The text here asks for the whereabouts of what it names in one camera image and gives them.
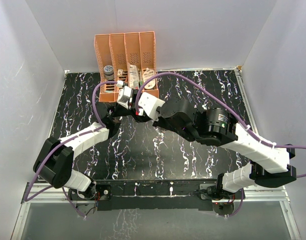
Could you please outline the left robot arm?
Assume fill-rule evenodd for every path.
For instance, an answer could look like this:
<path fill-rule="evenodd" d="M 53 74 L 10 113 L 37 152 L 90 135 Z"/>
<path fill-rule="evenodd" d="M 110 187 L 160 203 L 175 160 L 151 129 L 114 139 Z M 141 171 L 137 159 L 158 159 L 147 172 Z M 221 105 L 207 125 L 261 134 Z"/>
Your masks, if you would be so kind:
<path fill-rule="evenodd" d="M 76 190 L 86 200 L 95 196 L 96 181 L 73 169 L 76 157 L 113 137 L 119 130 L 122 117 L 132 116 L 138 122 L 158 119 L 156 109 L 147 103 L 142 103 L 136 110 L 133 105 L 98 102 L 94 110 L 98 118 L 89 127 L 60 139 L 49 137 L 33 165 L 36 178 L 43 178 L 55 189 Z"/>

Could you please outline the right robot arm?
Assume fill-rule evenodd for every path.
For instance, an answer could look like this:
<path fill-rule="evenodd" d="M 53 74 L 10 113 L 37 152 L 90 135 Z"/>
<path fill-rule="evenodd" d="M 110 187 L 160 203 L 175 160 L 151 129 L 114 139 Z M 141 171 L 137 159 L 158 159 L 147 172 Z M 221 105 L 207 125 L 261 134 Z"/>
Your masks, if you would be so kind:
<path fill-rule="evenodd" d="M 221 108 L 201 111 L 187 100 L 174 98 L 167 102 L 156 99 L 145 112 L 156 127 L 176 132 L 190 142 L 233 150 L 250 159 L 244 167 L 218 176 L 211 193 L 223 199 L 248 186 L 277 188 L 297 179 L 286 149 L 268 147 L 262 139 L 255 140 Z"/>

